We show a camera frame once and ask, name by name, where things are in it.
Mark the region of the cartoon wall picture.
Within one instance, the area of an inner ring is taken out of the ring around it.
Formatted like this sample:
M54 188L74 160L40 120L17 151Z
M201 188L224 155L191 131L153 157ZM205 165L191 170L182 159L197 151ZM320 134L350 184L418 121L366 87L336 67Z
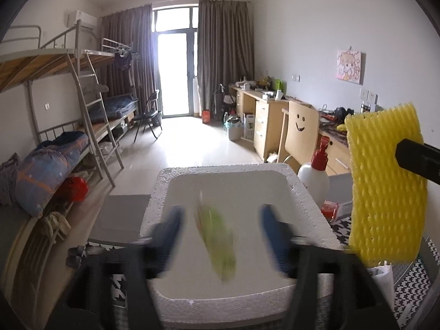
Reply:
M338 50L336 59L336 78L354 84L360 84L362 71L362 53L360 51Z

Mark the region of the black folding chair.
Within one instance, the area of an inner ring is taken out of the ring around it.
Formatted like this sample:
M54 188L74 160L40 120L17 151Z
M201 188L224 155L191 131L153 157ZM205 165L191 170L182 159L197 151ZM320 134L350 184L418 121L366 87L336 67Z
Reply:
M139 130L142 126L144 126L143 131L148 127L155 139L158 139L163 132L162 112L159 111L159 96L160 90L156 89L148 97L144 109L134 116L133 121L137 123L137 127L133 142L136 142Z

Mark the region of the brown curtain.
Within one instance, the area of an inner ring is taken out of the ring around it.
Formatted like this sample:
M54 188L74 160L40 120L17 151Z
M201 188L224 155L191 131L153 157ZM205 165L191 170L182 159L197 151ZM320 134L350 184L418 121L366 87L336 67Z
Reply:
M201 110L213 109L221 85L254 79L254 33L248 4L200 0L198 4L198 94Z
M108 86L110 97L132 94L141 109L155 91L152 13L150 4L113 13L101 18L99 30L106 45L130 48L117 52L114 62L100 68L100 82Z

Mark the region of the left brown curtain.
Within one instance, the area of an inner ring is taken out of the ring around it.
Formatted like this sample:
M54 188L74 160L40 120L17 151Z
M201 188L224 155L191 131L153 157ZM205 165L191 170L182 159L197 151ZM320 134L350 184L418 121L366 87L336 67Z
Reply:
M150 4L113 13L101 18L99 30L106 45L130 48L117 52L114 62L100 68L100 82L108 86L110 97L132 94L141 109L155 91L152 13Z

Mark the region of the white bucket on floor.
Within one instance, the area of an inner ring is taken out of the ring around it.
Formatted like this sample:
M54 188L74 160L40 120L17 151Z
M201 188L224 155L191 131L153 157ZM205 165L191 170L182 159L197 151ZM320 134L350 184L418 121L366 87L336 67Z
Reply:
M230 141L238 142L242 138L244 129L240 117L236 115L230 116L224 125Z

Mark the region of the red plastic bag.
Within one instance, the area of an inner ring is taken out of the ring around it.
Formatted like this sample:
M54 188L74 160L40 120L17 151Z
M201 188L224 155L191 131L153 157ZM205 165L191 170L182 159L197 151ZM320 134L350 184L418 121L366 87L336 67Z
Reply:
M68 177L58 188L55 196L66 202L80 202L85 199L88 191L87 181L83 177Z

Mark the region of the wall socket plate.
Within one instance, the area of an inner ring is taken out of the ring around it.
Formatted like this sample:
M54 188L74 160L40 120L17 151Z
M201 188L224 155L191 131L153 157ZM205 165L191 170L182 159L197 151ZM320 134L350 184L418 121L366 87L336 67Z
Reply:
M361 100L367 104L377 104L377 94L374 92L361 88L359 96Z

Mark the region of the yellow object on desk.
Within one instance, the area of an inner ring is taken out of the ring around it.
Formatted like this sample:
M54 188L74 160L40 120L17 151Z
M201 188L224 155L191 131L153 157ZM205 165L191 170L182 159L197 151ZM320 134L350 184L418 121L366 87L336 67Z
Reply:
M336 127L336 129L337 129L339 132L346 132L346 131L347 131L347 127L346 127L345 124L339 124L339 125Z

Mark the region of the red snack packet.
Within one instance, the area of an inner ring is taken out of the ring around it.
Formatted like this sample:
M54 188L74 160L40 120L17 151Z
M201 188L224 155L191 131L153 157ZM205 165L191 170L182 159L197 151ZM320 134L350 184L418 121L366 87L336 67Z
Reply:
M339 204L328 200L326 200L321 207L321 213L329 222L333 222L337 219L338 210Z

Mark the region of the metal bunk bed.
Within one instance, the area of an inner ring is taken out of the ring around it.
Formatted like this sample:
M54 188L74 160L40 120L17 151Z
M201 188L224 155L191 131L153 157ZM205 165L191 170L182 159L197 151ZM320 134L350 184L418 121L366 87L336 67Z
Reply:
M89 146L78 165L91 156L93 170L112 183L108 161L121 156L112 129L136 109L137 99L127 95L105 99L109 88L100 82L99 69L114 62L117 52L130 50L106 41L82 27L80 20L46 42L39 25L10 26L1 41L1 92L21 93L26 105L19 112L13 101L1 103L9 113L1 130L9 133L14 125L31 122L32 150L64 132L82 131Z

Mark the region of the green plastic wrapper bag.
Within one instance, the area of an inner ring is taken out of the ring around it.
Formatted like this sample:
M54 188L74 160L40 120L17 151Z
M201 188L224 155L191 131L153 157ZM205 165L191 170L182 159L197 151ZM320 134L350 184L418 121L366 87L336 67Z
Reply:
M234 233L221 212L204 201L202 192L198 197L195 221L214 272L222 283L231 281L237 268Z

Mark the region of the blue plaid bedding bundle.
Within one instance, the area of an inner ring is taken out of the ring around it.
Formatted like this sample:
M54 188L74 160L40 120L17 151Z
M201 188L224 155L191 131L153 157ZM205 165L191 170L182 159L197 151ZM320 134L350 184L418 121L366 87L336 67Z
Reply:
M14 153L1 164L1 205L41 218L55 191L78 165L88 146L86 133L68 131L42 142L24 159Z

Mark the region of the wooden desk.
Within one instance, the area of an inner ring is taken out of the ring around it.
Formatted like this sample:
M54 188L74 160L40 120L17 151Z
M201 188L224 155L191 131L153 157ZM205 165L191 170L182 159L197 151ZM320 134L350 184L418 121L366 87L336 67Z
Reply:
M275 161L278 163L277 156L283 125L282 109L288 109L290 101L302 101L296 99L265 100L263 94L258 91L242 90L234 85L230 85L228 89L236 98L237 116L241 120L245 120L250 115L254 117L254 121L251 123L254 129L251 133L245 133L244 138L253 142L254 150L264 163L271 155L276 156ZM345 135L329 124L319 124L316 148L323 136L330 138L330 144L327 149L327 173L330 176L350 173L351 157Z

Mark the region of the yellow foam net sleeve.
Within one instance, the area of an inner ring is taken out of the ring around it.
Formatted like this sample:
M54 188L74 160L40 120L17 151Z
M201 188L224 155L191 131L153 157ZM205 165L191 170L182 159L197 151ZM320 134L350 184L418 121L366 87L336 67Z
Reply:
M427 181L401 168L397 144L421 143L413 104L345 120L351 155L353 209L349 246L364 265L409 263L418 255L427 210Z

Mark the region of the houndstooth table mat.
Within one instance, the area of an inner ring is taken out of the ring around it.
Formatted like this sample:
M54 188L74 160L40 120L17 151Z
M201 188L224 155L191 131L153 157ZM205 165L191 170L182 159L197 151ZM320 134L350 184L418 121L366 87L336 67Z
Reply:
M351 216L342 216L330 223L330 226L340 243L344 246L348 245L348 236L351 232ZM395 280L394 313L397 320L402 320L400 326L402 329L409 325L416 312L421 309L439 271L439 251L429 236L424 236L421 246L421 254L415 262L392 265ZM113 250L120 249L123 246L115 242L109 243L94 239L87 241L87 251L95 250L93 248L96 247ZM125 295L125 278L121 274L115 274L112 278L112 302L116 329L129 329ZM220 329L281 329L281 320L265 321L234 328L223 326Z

